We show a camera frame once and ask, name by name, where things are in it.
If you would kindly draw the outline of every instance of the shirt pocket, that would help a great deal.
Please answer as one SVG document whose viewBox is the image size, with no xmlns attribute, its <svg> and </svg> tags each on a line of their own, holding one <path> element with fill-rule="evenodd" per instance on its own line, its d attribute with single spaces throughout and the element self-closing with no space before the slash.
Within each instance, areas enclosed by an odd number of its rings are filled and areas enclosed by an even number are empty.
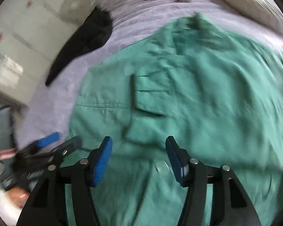
<svg viewBox="0 0 283 226">
<path fill-rule="evenodd" d="M 135 107 L 166 117 L 177 116 L 176 95 L 169 70 L 147 76 L 135 75 Z"/>
</svg>

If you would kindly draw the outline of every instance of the green shirt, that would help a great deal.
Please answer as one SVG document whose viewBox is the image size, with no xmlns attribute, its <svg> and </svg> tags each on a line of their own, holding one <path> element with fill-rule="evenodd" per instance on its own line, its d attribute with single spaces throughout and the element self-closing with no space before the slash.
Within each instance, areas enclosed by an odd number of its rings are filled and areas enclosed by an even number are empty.
<svg viewBox="0 0 283 226">
<path fill-rule="evenodd" d="M 200 14 L 177 19 L 88 70 L 70 120 L 75 135 L 88 149 L 113 139 L 91 190 L 103 226 L 177 225 L 187 190 L 170 169 L 170 135 L 204 164 L 230 165 L 270 225 L 283 208 L 283 55 Z M 64 164 L 87 156 L 76 151 Z M 203 225 L 211 197 L 208 186 Z"/>
</svg>

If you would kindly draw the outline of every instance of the metal screw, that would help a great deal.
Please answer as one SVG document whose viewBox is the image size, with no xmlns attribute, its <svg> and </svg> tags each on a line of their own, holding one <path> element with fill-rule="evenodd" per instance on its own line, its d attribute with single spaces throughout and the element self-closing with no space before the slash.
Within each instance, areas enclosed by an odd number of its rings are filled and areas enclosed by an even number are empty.
<svg viewBox="0 0 283 226">
<path fill-rule="evenodd" d="M 194 165 L 197 165 L 199 161 L 196 158 L 191 158 L 190 162 Z"/>
<path fill-rule="evenodd" d="M 229 165 L 223 165 L 222 169 L 228 172 L 231 168 Z"/>
<path fill-rule="evenodd" d="M 80 164 L 81 165 L 86 165 L 86 164 L 88 164 L 88 160 L 87 159 L 81 159 L 80 160 Z"/>
<path fill-rule="evenodd" d="M 55 170 L 55 165 L 50 165 L 50 166 L 48 167 L 48 171 L 53 171 L 53 170 Z"/>
</svg>

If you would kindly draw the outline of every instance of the bed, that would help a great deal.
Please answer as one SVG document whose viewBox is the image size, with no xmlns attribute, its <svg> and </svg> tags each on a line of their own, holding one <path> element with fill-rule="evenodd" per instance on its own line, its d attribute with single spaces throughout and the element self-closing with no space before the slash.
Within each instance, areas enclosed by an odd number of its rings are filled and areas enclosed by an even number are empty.
<svg viewBox="0 0 283 226">
<path fill-rule="evenodd" d="M 60 132 L 62 139 L 47 149 L 62 143 L 68 135 L 72 108 L 88 68 L 100 64 L 126 46 L 149 37 L 175 18 L 200 12 L 221 28 L 283 51 L 281 35 L 240 15 L 222 0 L 191 0 L 191 3 L 178 3 L 175 0 L 98 0 L 98 3 L 113 18 L 110 39 L 102 48 L 74 59 L 49 88 L 44 83 L 38 85 L 23 126 L 17 133 L 20 148 L 52 132 Z"/>
</svg>

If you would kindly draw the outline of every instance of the black garment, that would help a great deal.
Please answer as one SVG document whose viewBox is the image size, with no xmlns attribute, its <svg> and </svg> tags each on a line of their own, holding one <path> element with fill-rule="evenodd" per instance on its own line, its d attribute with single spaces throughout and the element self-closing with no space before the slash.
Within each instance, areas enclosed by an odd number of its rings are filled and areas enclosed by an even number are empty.
<svg viewBox="0 0 283 226">
<path fill-rule="evenodd" d="M 112 19 L 109 13 L 95 7 L 82 26 L 61 49 L 51 66 L 45 85 L 50 85 L 71 60 L 105 45 L 111 34 Z"/>
</svg>

